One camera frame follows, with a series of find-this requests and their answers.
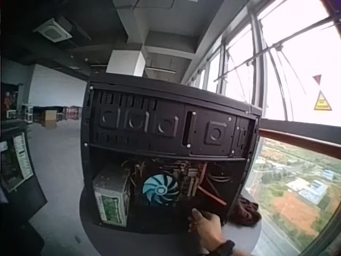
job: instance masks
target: blue cooling fan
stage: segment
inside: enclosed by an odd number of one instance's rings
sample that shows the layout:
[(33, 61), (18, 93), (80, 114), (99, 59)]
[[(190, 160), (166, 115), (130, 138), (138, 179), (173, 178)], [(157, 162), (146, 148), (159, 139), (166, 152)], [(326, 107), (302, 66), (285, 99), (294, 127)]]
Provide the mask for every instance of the blue cooling fan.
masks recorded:
[(179, 194), (177, 181), (165, 174), (149, 177), (143, 184), (142, 193), (151, 203), (167, 205), (174, 201)]

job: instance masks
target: watch strap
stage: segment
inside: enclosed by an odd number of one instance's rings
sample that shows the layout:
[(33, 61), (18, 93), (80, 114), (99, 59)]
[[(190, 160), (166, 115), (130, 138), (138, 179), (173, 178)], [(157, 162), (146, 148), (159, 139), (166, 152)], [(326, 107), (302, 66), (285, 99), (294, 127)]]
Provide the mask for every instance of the watch strap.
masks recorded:
[(231, 256), (235, 243), (231, 240), (227, 240), (225, 243), (220, 245), (217, 249), (212, 251), (209, 256)]

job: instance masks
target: ceiling air conditioner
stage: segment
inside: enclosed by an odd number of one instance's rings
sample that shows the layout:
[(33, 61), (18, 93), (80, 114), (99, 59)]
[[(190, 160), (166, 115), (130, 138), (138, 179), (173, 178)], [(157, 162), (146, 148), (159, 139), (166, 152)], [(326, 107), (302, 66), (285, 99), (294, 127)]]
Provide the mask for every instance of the ceiling air conditioner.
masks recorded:
[(49, 19), (47, 22), (33, 30), (33, 32), (41, 33), (54, 43), (72, 38), (72, 36), (60, 24), (58, 24), (54, 18)]

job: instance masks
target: yellow triangle sign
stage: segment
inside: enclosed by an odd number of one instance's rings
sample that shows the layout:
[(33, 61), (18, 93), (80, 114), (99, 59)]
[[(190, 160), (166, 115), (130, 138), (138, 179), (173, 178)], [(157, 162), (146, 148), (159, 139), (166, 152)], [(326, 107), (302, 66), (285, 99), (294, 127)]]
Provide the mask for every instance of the yellow triangle sign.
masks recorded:
[(332, 111), (329, 102), (327, 101), (326, 97), (323, 95), (321, 91), (319, 93), (318, 100), (316, 101), (314, 110)]

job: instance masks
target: dark table surface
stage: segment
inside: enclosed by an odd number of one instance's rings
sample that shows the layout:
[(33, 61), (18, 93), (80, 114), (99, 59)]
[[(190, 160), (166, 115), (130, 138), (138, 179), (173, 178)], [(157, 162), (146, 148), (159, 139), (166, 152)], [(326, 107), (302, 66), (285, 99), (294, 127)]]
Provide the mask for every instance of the dark table surface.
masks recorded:
[[(254, 202), (246, 191), (242, 195)], [(163, 255), (194, 256), (202, 251), (195, 234), (146, 235), (131, 233), (95, 225), (91, 219), (83, 189), (79, 202), (79, 213), (89, 240), (102, 256)], [(223, 227), (225, 238), (235, 242), (236, 247), (252, 252), (261, 233), (261, 221), (254, 227), (236, 227), (227, 223)]]

